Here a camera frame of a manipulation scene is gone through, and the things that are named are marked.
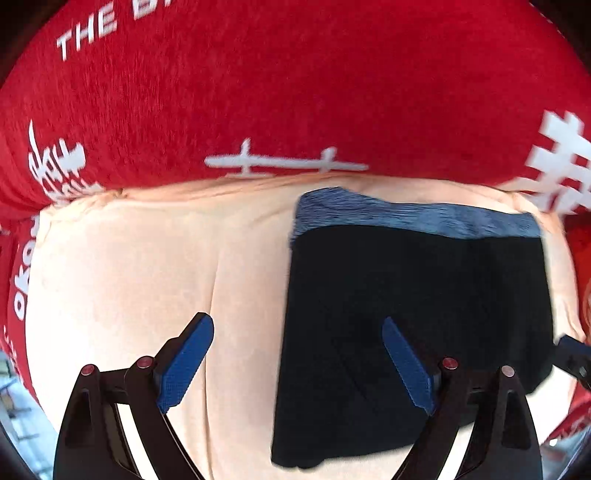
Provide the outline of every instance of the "blue pad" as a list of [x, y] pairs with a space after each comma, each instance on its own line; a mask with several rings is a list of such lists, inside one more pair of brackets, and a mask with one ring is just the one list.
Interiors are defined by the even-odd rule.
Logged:
[[213, 342], [213, 320], [204, 315], [162, 376], [157, 403], [162, 413], [181, 403]]
[[560, 338], [558, 346], [566, 348], [572, 355], [580, 355], [591, 358], [591, 346], [581, 343], [568, 335], [563, 335]]
[[433, 379], [390, 317], [382, 325], [382, 340], [411, 400], [432, 415], [435, 412]]

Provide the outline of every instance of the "fabric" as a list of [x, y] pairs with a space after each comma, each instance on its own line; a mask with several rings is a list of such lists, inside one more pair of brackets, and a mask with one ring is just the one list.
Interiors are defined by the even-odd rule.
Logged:
[[384, 347], [388, 317], [437, 358], [511, 365], [527, 393], [550, 374], [552, 311], [531, 215], [325, 189], [301, 198], [296, 225], [321, 216], [319, 205], [332, 211], [328, 225], [300, 227], [292, 245], [274, 463], [309, 468], [418, 438], [427, 414]]
[[[586, 342], [589, 343], [589, 327], [591, 323], [591, 215], [586, 213], [567, 218], [565, 226], [577, 278], [579, 317], [586, 335]], [[569, 414], [550, 434], [548, 440], [572, 437], [590, 424], [591, 392], [577, 384]]]
[[[560, 222], [517, 194], [334, 173], [111, 192], [41, 214], [27, 354], [39, 401], [54, 426], [60, 426], [83, 365], [132, 365], [177, 336], [195, 312], [208, 312], [216, 327], [213, 344], [183, 401], [168, 414], [189, 454], [208, 480], [241, 479], [245, 471], [261, 480], [308, 478], [274, 467], [269, 447], [297, 201], [336, 186], [389, 202], [532, 213], [543, 235], [555, 334], [582, 337]], [[566, 415], [573, 388], [568, 375], [553, 371], [529, 396], [540, 439]], [[123, 415], [127, 419], [128, 411]], [[139, 438], [133, 429], [126, 432], [142, 477], [153, 479]], [[462, 430], [444, 480], [456, 473], [468, 435], [469, 429]], [[407, 452], [325, 462], [313, 476], [391, 478]]]
[[4, 222], [0, 233], [0, 349], [36, 400], [27, 362], [25, 315], [39, 215], [20, 222]]
[[590, 205], [591, 82], [527, 0], [70, 0], [0, 111], [0, 219], [103, 189], [329, 170], [526, 178], [560, 209]]

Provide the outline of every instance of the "chinese characters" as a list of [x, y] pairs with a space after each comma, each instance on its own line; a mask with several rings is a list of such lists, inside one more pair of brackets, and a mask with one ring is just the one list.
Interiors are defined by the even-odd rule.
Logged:
[[[564, 119], [544, 112], [540, 133], [553, 140], [552, 150], [533, 147], [525, 165], [540, 172], [538, 178], [517, 178], [501, 185], [503, 190], [532, 192], [528, 198], [542, 211], [574, 213], [579, 205], [591, 209], [591, 142], [583, 136], [583, 122], [570, 112]], [[577, 165], [577, 157], [587, 160]], [[562, 185], [565, 179], [579, 182], [579, 188]]]
[[307, 158], [284, 158], [269, 157], [266, 155], [251, 155], [250, 149], [251, 139], [247, 138], [244, 140], [244, 142], [242, 142], [242, 147], [238, 155], [211, 155], [205, 158], [205, 165], [213, 168], [240, 167], [240, 173], [227, 173], [226, 177], [239, 177], [247, 179], [273, 176], [271, 173], [253, 172], [251, 171], [251, 167], [318, 170], [321, 173], [331, 170], [364, 171], [369, 168], [369, 165], [362, 163], [335, 161], [335, 147], [325, 148], [320, 153], [320, 159], [318, 160], [310, 160]]
[[86, 166], [86, 156], [84, 147], [79, 143], [69, 150], [65, 140], [60, 138], [59, 152], [53, 145], [45, 147], [40, 153], [32, 120], [29, 123], [29, 142], [32, 149], [29, 152], [29, 170], [53, 203], [63, 205], [77, 197], [104, 191], [98, 183], [88, 184], [80, 178], [80, 170]]

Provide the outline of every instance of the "white graphic print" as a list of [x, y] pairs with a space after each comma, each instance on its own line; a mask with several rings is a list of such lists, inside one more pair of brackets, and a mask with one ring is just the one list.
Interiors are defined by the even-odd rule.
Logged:
[[319, 160], [310, 160], [306, 158], [284, 158], [267, 157], [266, 155], [251, 155], [251, 139], [247, 138], [242, 142], [240, 154], [238, 155], [211, 155], [205, 158], [205, 165], [213, 168], [232, 168], [240, 167], [240, 173], [228, 173], [226, 177], [237, 178], [261, 178], [273, 177], [272, 173], [256, 173], [251, 171], [251, 167], [274, 167], [290, 168], [294, 170], [318, 170], [321, 173], [330, 170], [344, 171], [364, 171], [369, 165], [362, 163], [348, 163], [335, 161], [336, 148], [325, 148]]
[[33, 227], [31, 228], [31, 238], [22, 248], [22, 263], [18, 268], [18, 275], [14, 277], [14, 286], [17, 291], [14, 295], [14, 313], [20, 321], [25, 319], [27, 311], [27, 296], [29, 295], [29, 273], [31, 271], [31, 261], [39, 233], [39, 215], [31, 217]]
[[[517, 178], [499, 188], [502, 190], [533, 192], [527, 195], [542, 211], [559, 214], [574, 213], [579, 205], [591, 210], [591, 142], [583, 137], [583, 122], [570, 112], [564, 119], [552, 112], [544, 112], [540, 133], [555, 142], [551, 151], [533, 147], [525, 164], [540, 171], [537, 179]], [[575, 164], [577, 156], [585, 158], [587, 165]], [[561, 185], [565, 179], [580, 182], [579, 189]]]
[[[97, 15], [97, 30], [99, 39], [106, 37], [108, 34], [113, 33], [117, 30], [117, 20], [115, 19], [115, 13], [113, 12], [113, 2], [110, 2], [103, 7], [99, 8]], [[72, 29], [69, 29], [61, 37], [56, 40], [57, 48], [61, 51], [62, 61], [68, 59], [68, 48], [67, 42], [72, 39]], [[76, 51], [80, 51], [82, 48], [82, 40], [86, 39], [88, 45], [95, 40], [95, 15], [94, 13], [88, 16], [88, 22], [82, 22], [76, 24]]]
[[7, 325], [4, 325], [2, 337], [4, 339], [4, 343], [6, 343], [6, 346], [8, 348], [8, 352], [6, 352], [8, 354], [8, 358], [12, 362], [12, 366], [14, 367], [15, 373], [18, 375], [18, 378], [22, 382], [22, 375], [21, 375], [20, 370], [18, 369], [17, 350], [14, 348], [14, 342], [12, 340], [10, 340], [10, 338], [8, 336], [8, 326]]
[[104, 191], [98, 183], [89, 185], [80, 178], [80, 170], [86, 166], [86, 156], [84, 147], [79, 143], [72, 150], [68, 150], [66, 142], [60, 138], [61, 155], [57, 152], [56, 145], [51, 149], [45, 147], [40, 155], [32, 120], [29, 123], [29, 142], [33, 150], [29, 152], [29, 170], [54, 203], [63, 205], [68, 203], [68, 200]]

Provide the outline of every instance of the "bolt head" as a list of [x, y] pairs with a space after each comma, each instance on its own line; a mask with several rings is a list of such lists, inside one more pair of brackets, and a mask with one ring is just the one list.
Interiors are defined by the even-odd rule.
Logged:
[[143, 356], [138, 360], [138, 367], [140, 368], [150, 368], [154, 363], [154, 358], [151, 356]]
[[82, 367], [82, 370], [80, 370], [80, 373], [84, 376], [84, 377], [88, 377], [88, 375], [92, 375], [95, 372], [95, 366], [92, 364], [88, 364]]
[[443, 365], [443, 368], [445, 368], [446, 370], [455, 370], [458, 367], [457, 360], [450, 356], [445, 357], [441, 364]]
[[505, 375], [506, 377], [512, 377], [513, 375], [515, 375], [515, 370], [513, 370], [513, 367], [510, 367], [509, 365], [504, 365], [501, 368], [501, 372], [503, 372], [503, 375]]

